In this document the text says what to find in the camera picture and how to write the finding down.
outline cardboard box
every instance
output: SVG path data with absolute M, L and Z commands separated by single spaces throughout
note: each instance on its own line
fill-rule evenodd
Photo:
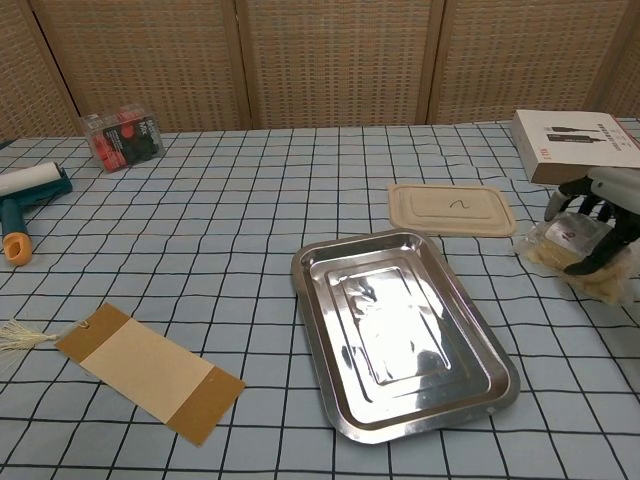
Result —
M 607 113 L 516 110 L 513 142 L 532 183 L 559 185 L 591 167 L 640 168 L 640 146 Z

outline robotic hand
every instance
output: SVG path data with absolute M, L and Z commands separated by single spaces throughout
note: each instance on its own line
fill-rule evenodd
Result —
M 589 275 L 609 263 L 629 243 L 640 237 L 640 172 L 628 168 L 595 167 L 578 180 L 561 184 L 553 193 L 544 212 L 549 222 L 579 196 L 585 196 L 579 213 L 589 215 L 604 202 L 598 220 L 615 226 L 582 261 L 567 266 L 568 275 Z

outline checkered tablecloth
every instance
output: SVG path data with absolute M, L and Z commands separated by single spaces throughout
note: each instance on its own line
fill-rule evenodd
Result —
M 0 261 L 0 319 L 57 332 L 108 301 L 248 387 L 195 448 L 45 344 L 0 373 L 0 480 L 640 479 L 639 304 L 586 299 L 515 238 L 435 239 L 520 371 L 513 406 L 377 446 L 327 423 L 292 254 L 391 228 L 390 183 L 498 187 L 526 232 L 549 192 L 508 124 L 163 138 L 111 175 L 77 138 L 0 150 L 0 173 L 55 160 L 74 185 L 26 213 L 35 257 Z

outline orange handle tip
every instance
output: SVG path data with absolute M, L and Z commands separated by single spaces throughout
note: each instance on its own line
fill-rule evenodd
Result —
M 31 261 L 33 246 L 31 238 L 26 233 L 13 232 L 2 239 L 4 256 L 11 265 L 20 267 Z

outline plastic wrapped food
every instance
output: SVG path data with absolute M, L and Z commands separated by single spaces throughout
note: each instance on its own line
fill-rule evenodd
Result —
M 611 226 L 580 213 L 564 212 L 539 223 L 515 245 L 518 255 L 545 265 L 576 289 L 608 304 L 633 301 L 629 279 L 640 270 L 640 246 L 627 245 L 590 275 L 567 275 L 564 269 L 588 256 Z

